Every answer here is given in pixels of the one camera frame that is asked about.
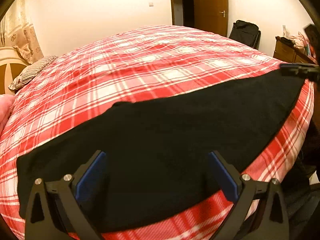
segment black backpack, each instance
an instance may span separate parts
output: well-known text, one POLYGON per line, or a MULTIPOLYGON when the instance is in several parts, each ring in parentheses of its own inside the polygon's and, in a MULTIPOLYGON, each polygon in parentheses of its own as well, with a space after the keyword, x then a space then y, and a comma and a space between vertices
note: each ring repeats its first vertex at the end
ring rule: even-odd
POLYGON ((237 20, 233 23, 230 39, 239 41, 251 48, 257 49, 261 37, 259 27, 253 23, 237 20))

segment door handle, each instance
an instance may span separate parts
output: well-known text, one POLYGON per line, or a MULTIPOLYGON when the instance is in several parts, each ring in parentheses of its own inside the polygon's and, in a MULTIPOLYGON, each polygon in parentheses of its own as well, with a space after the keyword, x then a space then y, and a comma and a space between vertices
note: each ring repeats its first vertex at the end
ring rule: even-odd
POLYGON ((219 12, 219 13, 223 13, 223 17, 224 17, 224 18, 226 17, 226 11, 219 12))

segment headboard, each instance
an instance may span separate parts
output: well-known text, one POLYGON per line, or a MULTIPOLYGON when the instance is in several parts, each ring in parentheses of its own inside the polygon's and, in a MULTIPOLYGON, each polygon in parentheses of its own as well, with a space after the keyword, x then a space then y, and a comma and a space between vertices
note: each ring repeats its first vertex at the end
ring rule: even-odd
POLYGON ((14 95, 8 86, 27 65, 14 48, 0 48, 0 94, 14 95))

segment plaid bedding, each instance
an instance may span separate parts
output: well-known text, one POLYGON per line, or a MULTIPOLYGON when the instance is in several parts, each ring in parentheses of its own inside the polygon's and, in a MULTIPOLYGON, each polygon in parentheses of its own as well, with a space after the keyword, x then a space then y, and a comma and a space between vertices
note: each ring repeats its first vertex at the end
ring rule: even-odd
MULTIPOLYGON (((63 55, 16 95, 0 138, 0 213, 19 239, 16 159, 91 119, 117 101, 170 97, 278 68, 279 60, 213 33, 180 26, 144 27, 63 55)), ((283 180, 303 144, 313 114, 313 83, 302 87, 284 126, 246 169, 253 179, 283 180)), ((253 203, 253 212, 257 203, 253 203)), ((172 218, 106 239, 209 239, 232 205, 217 192, 172 218)))

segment pillow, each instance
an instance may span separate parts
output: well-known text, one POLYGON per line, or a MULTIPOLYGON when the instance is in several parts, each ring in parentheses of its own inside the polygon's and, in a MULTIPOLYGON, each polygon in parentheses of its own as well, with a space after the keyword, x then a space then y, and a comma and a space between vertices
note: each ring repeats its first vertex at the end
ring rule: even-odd
POLYGON ((36 75, 38 75, 45 67, 51 64, 57 56, 47 56, 44 57, 37 62, 27 66, 19 76, 17 76, 14 81, 10 84, 9 89, 18 90, 23 88, 26 84, 28 84, 31 80, 34 79, 36 75))
POLYGON ((9 119, 13 103, 13 95, 0 95, 0 135, 9 119))

